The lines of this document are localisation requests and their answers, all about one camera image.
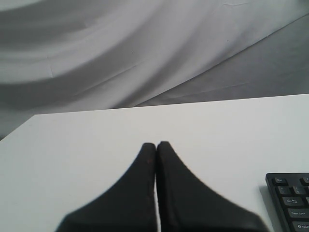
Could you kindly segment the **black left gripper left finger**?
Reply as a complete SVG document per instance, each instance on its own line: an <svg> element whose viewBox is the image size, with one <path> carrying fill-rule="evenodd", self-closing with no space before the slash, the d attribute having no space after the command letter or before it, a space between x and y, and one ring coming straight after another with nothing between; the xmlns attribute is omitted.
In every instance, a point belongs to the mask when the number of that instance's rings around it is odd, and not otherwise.
<svg viewBox="0 0 309 232"><path fill-rule="evenodd" d="M66 215L58 232L154 232L156 147L144 143L123 176L98 198Z"/></svg>

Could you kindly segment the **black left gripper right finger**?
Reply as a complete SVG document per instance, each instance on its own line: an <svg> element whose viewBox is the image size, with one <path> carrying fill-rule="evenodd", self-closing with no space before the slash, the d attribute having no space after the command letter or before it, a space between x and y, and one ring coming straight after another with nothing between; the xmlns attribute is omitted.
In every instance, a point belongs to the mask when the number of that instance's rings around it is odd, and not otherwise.
<svg viewBox="0 0 309 232"><path fill-rule="evenodd" d="M265 232L262 219L200 181L169 142L156 150L156 189L163 232Z"/></svg>

